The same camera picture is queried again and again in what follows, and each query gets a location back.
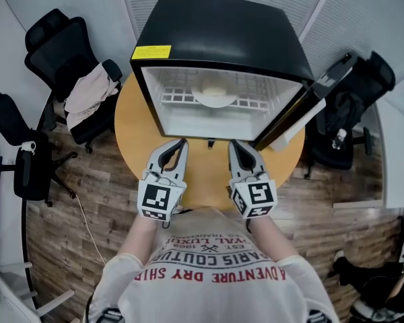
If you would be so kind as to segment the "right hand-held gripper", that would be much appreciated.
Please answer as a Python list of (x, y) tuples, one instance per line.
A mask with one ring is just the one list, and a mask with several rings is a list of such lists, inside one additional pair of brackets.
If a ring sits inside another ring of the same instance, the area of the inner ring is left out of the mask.
[(241, 217), (253, 219), (270, 214), (277, 206), (276, 184), (264, 172), (266, 165), (261, 154), (248, 143), (233, 139), (228, 157), (232, 175), (230, 197)]

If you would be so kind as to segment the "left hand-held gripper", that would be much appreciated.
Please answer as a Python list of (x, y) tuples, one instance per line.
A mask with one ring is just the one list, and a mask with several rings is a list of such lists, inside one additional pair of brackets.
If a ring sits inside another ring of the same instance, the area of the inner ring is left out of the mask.
[(187, 184), (178, 174), (166, 172), (184, 173), (188, 153), (186, 139), (173, 139), (151, 153), (138, 185), (137, 210), (142, 217), (170, 222)]

